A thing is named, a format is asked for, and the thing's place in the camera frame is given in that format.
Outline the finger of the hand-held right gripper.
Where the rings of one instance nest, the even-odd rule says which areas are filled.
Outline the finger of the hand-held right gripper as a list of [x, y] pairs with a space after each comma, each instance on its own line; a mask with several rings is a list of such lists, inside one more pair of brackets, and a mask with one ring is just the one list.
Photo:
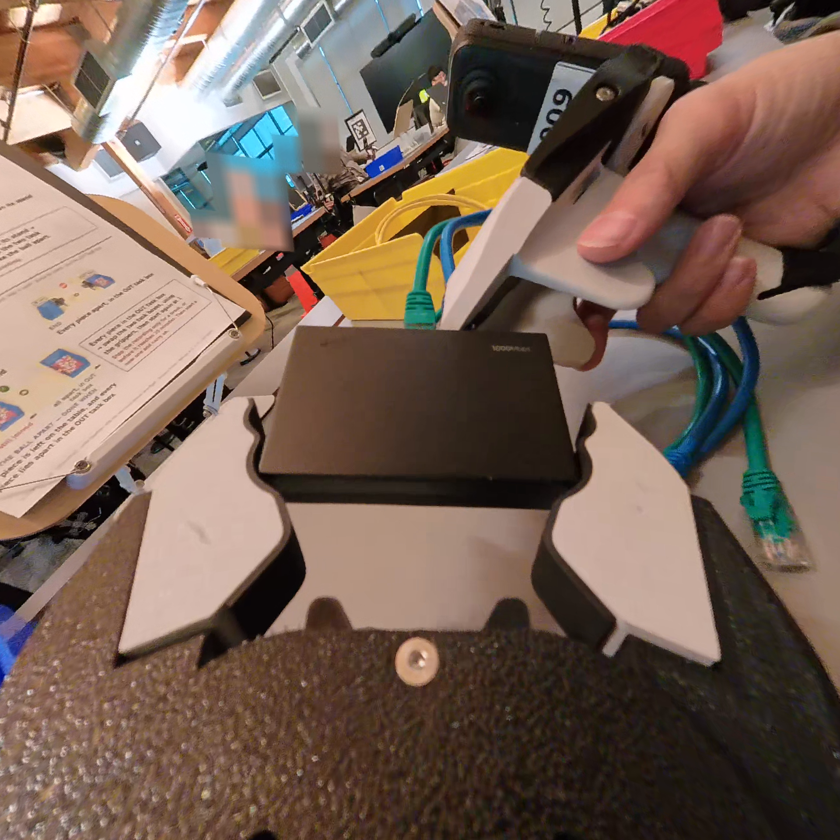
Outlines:
[[441, 330], [465, 330], [487, 317], [508, 282], [513, 257], [548, 211], [551, 193], [519, 177], [504, 193], [447, 280]]

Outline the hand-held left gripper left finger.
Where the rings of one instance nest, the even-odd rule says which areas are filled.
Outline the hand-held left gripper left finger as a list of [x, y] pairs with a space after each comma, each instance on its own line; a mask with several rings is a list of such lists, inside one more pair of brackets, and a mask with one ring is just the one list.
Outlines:
[[305, 575], [280, 494], [257, 472], [274, 396], [230, 397], [158, 468], [118, 651], [265, 636]]

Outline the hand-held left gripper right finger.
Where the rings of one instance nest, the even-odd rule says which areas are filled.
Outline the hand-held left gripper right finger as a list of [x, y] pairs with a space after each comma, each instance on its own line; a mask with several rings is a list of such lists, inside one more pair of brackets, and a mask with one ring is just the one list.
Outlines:
[[553, 505], [532, 588], [560, 633], [613, 657], [630, 638], [702, 666], [721, 658], [690, 491], [607, 403], [584, 413], [581, 477]]

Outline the yellow plastic bin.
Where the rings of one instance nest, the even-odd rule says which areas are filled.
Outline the yellow plastic bin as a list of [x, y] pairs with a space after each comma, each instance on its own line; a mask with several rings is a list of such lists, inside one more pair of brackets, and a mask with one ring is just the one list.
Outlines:
[[303, 267], [350, 320], [403, 320], [428, 230], [497, 205], [527, 155], [496, 149], [391, 198]]

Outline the black network switch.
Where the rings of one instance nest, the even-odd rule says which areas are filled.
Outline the black network switch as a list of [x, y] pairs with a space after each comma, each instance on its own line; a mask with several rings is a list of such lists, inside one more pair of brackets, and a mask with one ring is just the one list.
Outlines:
[[533, 510], [581, 477], [543, 333], [314, 326], [258, 472], [288, 502]]

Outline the person's right hand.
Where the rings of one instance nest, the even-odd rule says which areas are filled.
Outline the person's right hand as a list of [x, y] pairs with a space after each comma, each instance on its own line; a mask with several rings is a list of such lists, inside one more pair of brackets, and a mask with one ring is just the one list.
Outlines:
[[696, 336], [744, 313], [757, 279], [745, 236], [810, 249], [838, 223], [839, 33], [763, 55], [677, 101], [642, 160], [580, 236], [604, 264], [637, 251], [678, 206], [703, 220], [637, 325]]

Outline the red plastic bin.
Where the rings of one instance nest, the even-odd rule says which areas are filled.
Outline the red plastic bin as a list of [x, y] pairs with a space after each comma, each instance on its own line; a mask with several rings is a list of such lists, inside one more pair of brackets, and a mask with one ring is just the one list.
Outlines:
[[606, 29], [599, 39], [657, 49], [682, 60], [697, 80], [707, 74], [708, 57], [721, 45], [722, 30], [718, 1], [657, 1]]

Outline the instruction sheet board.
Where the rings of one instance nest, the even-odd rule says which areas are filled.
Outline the instruction sheet board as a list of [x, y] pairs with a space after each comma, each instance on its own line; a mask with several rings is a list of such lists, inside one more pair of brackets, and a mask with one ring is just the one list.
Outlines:
[[250, 350], [256, 297], [2, 143], [2, 540], [56, 525]]

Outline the black ceiling speaker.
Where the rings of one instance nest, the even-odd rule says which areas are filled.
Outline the black ceiling speaker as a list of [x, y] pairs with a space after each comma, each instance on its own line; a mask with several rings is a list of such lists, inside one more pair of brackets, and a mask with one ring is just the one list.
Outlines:
[[142, 163], [154, 158], [161, 151], [160, 142], [147, 126], [140, 121], [132, 123], [123, 133], [122, 145], [132, 158]]

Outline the black wall monitor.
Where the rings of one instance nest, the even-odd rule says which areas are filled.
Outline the black wall monitor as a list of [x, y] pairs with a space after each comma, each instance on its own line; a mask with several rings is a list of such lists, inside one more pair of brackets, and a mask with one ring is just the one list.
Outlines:
[[387, 132], [393, 131], [396, 112], [404, 102], [423, 105], [419, 92], [431, 85], [429, 69], [448, 69], [451, 39], [430, 11], [405, 18], [373, 47], [360, 74]]

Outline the silver ventilation duct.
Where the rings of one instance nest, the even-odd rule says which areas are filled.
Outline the silver ventilation duct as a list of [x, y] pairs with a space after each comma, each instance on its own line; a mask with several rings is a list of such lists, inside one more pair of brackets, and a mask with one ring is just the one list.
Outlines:
[[112, 140], [140, 102], [142, 86], [182, 22], [187, 1], [122, 2], [108, 41], [90, 38], [72, 84], [79, 100], [72, 129], [84, 141]]
[[236, 1], [194, 59], [180, 87], [197, 101], [217, 98], [226, 108], [241, 104], [247, 85], [272, 57], [324, 8], [336, 18], [345, 2]]

